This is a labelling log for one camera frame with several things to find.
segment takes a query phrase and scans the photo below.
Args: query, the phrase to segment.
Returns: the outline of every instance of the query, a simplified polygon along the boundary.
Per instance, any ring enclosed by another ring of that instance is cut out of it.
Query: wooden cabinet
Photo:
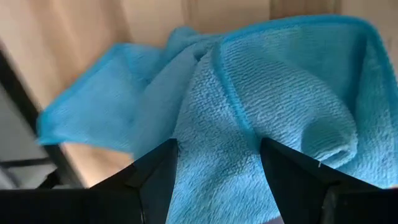
[[[161,47],[184,24],[214,33],[323,13],[371,21],[398,65],[396,0],[0,0],[0,44],[41,110],[115,42]],[[91,146],[63,148],[86,186],[132,162],[127,154]]]

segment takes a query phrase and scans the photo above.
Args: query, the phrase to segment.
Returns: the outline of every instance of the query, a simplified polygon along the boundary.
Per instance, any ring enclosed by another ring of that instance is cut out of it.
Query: microfiber cloth
[[[343,16],[220,35],[181,27],[164,49],[116,44],[38,123],[41,144],[81,142],[135,159],[177,138],[168,223],[277,217],[259,155],[263,137],[391,187],[397,128],[397,83],[381,38]]]

